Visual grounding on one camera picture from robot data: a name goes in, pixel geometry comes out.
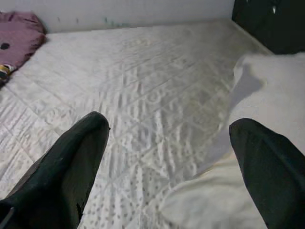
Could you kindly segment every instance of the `bed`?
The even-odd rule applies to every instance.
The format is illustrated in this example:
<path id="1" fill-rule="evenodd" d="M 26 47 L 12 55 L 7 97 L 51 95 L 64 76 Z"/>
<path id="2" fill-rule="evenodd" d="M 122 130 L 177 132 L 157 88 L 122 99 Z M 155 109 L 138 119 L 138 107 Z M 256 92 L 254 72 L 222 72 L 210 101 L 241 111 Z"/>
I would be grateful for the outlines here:
<path id="1" fill-rule="evenodd" d="M 80 228 L 177 228 L 158 205 L 222 156 L 206 148 L 249 52 L 268 53 L 230 20 L 48 34 L 0 90 L 0 197 L 99 111 L 112 129 Z"/>

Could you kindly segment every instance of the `stain on wall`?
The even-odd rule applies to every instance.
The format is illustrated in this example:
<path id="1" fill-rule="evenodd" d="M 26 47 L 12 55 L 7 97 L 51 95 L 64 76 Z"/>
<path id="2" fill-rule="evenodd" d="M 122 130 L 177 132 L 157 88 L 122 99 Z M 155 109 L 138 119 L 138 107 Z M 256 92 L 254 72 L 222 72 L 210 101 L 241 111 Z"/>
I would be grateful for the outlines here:
<path id="1" fill-rule="evenodd" d="M 230 18 L 234 0 L 1 0 L 3 11 L 33 11 L 50 32 Z"/>

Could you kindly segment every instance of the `quilted mattress cover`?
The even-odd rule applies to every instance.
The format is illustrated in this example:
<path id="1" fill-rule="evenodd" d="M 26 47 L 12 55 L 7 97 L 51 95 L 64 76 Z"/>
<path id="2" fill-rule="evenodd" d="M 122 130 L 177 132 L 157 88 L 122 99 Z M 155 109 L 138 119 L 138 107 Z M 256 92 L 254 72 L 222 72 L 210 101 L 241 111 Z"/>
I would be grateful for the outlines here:
<path id="1" fill-rule="evenodd" d="M 174 186 L 221 155 L 233 67 L 263 50 L 229 20 L 47 35 L 0 90 L 0 197 L 90 111 L 112 127 L 81 229 L 177 228 L 159 214 Z"/>

